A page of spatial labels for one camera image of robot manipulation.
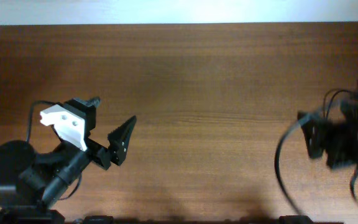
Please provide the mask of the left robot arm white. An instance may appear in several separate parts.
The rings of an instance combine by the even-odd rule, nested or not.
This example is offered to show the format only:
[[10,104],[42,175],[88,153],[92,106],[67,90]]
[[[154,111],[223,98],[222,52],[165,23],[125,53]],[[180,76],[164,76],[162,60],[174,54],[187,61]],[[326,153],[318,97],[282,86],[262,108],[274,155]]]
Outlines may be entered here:
[[90,163],[104,170],[120,166],[136,122],[132,116],[109,133],[108,147],[86,139],[86,151],[66,140],[45,154],[23,140],[0,145],[0,223],[64,223],[53,205],[74,181],[81,181]]

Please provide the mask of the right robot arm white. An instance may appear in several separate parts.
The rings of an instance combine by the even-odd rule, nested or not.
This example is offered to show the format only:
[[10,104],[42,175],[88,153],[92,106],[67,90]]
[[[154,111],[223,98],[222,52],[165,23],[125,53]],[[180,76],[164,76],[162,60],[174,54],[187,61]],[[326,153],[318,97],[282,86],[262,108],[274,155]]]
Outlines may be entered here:
[[349,98],[338,103],[344,117],[341,121],[328,118],[333,101],[324,107],[324,113],[298,112],[299,120],[309,119],[301,127],[309,158],[318,159],[326,154],[326,164],[331,169],[358,165],[358,81],[357,90],[349,93]]

